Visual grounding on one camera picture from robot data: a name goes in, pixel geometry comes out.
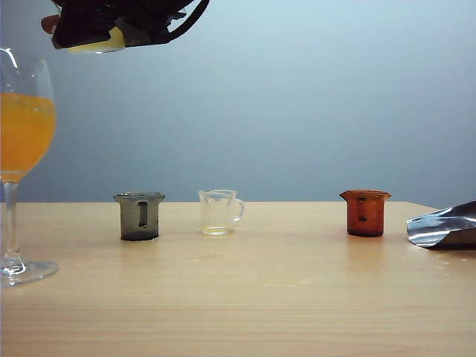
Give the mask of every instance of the gray wall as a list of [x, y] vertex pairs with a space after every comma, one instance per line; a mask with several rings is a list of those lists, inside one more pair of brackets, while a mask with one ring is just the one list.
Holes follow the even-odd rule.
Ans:
[[474, 0], [211, 0], [169, 45], [104, 55], [54, 50], [47, 0], [1, 10], [2, 44], [46, 58], [57, 102], [23, 200], [476, 199]]

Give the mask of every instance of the foil pouch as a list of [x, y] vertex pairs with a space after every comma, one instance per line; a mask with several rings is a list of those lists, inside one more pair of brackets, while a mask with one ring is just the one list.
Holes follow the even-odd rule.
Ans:
[[432, 249], [476, 249], [476, 201], [407, 220], [408, 239]]

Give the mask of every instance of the measuring cup handle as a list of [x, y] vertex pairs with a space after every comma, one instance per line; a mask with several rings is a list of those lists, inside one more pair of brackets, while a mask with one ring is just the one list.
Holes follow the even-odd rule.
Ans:
[[233, 199], [232, 205], [239, 205], [239, 214], [231, 217], [232, 222], [239, 221], [245, 212], [245, 203], [241, 199]]

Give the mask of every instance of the clear measuring cup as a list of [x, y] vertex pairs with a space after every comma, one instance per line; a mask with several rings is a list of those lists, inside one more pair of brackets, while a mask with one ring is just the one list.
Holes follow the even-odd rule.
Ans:
[[242, 218], [245, 204], [233, 190], [198, 191], [202, 212], [202, 233], [220, 235], [232, 232]]

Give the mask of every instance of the orange liquid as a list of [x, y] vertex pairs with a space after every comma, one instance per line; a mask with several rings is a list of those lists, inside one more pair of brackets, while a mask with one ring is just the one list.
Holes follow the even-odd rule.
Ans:
[[45, 154], [54, 133], [54, 103], [42, 97], [1, 93], [0, 178], [18, 181]]

